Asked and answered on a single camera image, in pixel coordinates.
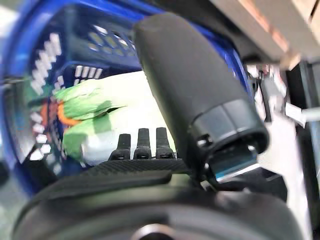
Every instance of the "basket hole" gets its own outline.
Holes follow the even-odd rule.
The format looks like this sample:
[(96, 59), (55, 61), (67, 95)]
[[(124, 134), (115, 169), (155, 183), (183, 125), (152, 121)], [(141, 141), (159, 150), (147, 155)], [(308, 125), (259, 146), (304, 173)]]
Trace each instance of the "basket hole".
[(89, 36), (96, 44), (98, 44), (100, 46), (102, 46), (104, 44), (104, 41), (95, 32), (92, 32), (92, 31), (89, 32)]
[(97, 45), (93, 44), (93, 43), (88, 43), (88, 47), (93, 50), (93, 51), (96, 51), (98, 52), (99, 51), (99, 48)]
[(102, 50), (107, 54), (111, 54), (112, 53), (112, 49), (110, 47), (108, 47), (108, 46), (104, 46), (102, 48)]
[(115, 51), (114, 51), (116, 54), (118, 54), (119, 56), (124, 56), (124, 53), (121, 51), (121, 49), (116, 49)]
[(97, 25), (93, 25), (95, 27), (95, 29), (97, 29), (100, 33), (107, 35), (108, 31), (106, 29), (104, 29), (103, 27), (97, 26)]
[(117, 46), (115, 40), (111, 36), (106, 36), (105, 40), (111, 47), (115, 48)]
[(133, 51), (128, 52), (128, 56), (133, 57), (135, 53)]
[(125, 50), (129, 49), (128, 43), (125, 40), (119, 39), (119, 43)]
[(76, 80), (74, 80), (73, 86), (78, 85), (79, 84), (79, 78), (77, 78)]

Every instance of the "blue crate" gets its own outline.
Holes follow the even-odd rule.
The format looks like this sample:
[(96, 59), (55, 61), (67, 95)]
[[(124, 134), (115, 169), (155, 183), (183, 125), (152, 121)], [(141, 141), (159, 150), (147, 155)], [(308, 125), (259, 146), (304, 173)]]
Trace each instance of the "blue crate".
[[(14, 147), (15, 139), (6, 127), (11, 123), (6, 117), (3, 87), (0, 114), (6, 161), (19, 173), (26, 189), (34, 191), (32, 185), (37, 179), (28, 185), (32, 176), (27, 174), (25, 178), (26, 174), (22, 174), (25, 166), (21, 156), (45, 160), (46, 166), (58, 177), (87, 167), (68, 158), (63, 150), (64, 126), (54, 116), (52, 94), (90, 78), (139, 71), (132, 27), (144, 17), (161, 12), (140, 0), (32, 0), (25, 3), (2, 53), (0, 80), (2, 85), (10, 79), (23, 80), (22, 98), (28, 114), (18, 112), (14, 121), (23, 122), (19, 123), (22, 128), (32, 129), (36, 139), (33, 155), (21, 154)], [(244, 68), (232, 44), (201, 26), (195, 27), (212, 43), (249, 93)], [(44, 136), (46, 131), (50, 131), (51, 139)]]

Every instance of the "black cylindrical handle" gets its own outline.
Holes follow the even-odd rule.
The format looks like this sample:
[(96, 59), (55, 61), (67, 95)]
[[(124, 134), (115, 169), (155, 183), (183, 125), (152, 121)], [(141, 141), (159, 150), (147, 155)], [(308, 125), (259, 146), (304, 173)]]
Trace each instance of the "black cylindrical handle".
[[(134, 27), (134, 43), (178, 153), (187, 163), (187, 158), (197, 158), (195, 151), (188, 151), (194, 149), (190, 144), (195, 144), (197, 138), (201, 140), (202, 135), (206, 135), (203, 131), (210, 137), (210, 129), (219, 129), (224, 122), (222, 118), (229, 118), (230, 115), (222, 112), (222, 118), (215, 123), (214, 116), (219, 117), (221, 113), (218, 109), (211, 114), (213, 118), (210, 117), (209, 122), (199, 121), (201, 126), (196, 126), (195, 130), (192, 130), (193, 124), (201, 116), (226, 103), (240, 100), (241, 106), (248, 105), (244, 114), (248, 113), (247, 110), (253, 112), (254, 122), (257, 121), (264, 131), (253, 104), (240, 81), (235, 78), (233, 70), (228, 68), (213, 46), (182, 17), (164, 13), (144, 19)], [(246, 128), (243, 124), (235, 126), (232, 120), (227, 123), (233, 129), (216, 131), (215, 136), (211, 136), (214, 141), (221, 142), (228, 138), (228, 134), (237, 135), (238, 126)]]

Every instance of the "blue metal part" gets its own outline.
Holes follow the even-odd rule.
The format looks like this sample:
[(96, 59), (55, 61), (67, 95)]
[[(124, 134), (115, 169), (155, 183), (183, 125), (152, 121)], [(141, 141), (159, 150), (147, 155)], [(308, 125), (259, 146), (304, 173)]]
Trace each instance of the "blue metal part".
[[(40, 45), (43, 46), (46, 37), (52, 32), (59, 33), (63, 49), (59, 60), (57, 59), (55, 65), (52, 66), (54, 72), (47, 79), (50, 84), (56, 81), (57, 76), (67, 74), (65, 70), (71, 65), (92, 65), (102, 68), (104, 71), (102, 74), (108, 71), (111, 75), (116, 74), (117, 71), (119, 73), (137, 71), (140, 65), (136, 56), (121, 57), (114, 54), (102, 56), (84, 47), (82, 44), (88, 41), (85, 40), (87, 37), (85, 33), (92, 31), (91, 28), (88, 28), (88, 23), (91, 25), (103, 23), (109, 28), (108, 31), (118, 32), (119, 30), (125, 33), (124, 37), (128, 37), (134, 23), (146, 16), (161, 12), (163, 12), (161, 9), (141, 0), (29, 0), (25, 2), (20, 11), (20, 18), (3, 48), (3, 62), (0, 66), (1, 134), (5, 158), (11, 169), (21, 169), (22, 166), (17, 161), (17, 153), (13, 147), (15, 143), (8, 130), (10, 123), (4, 115), (4, 104), (6, 103), (3, 101), (5, 88), (3, 84), (5, 78), (30, 76), (35, 58), (41, 49)], [(194, 26), (212, 43), (229, 66), (230, 71), (237, 76), (250, 95), (246, 73), (232, 44), (203, 27)]]

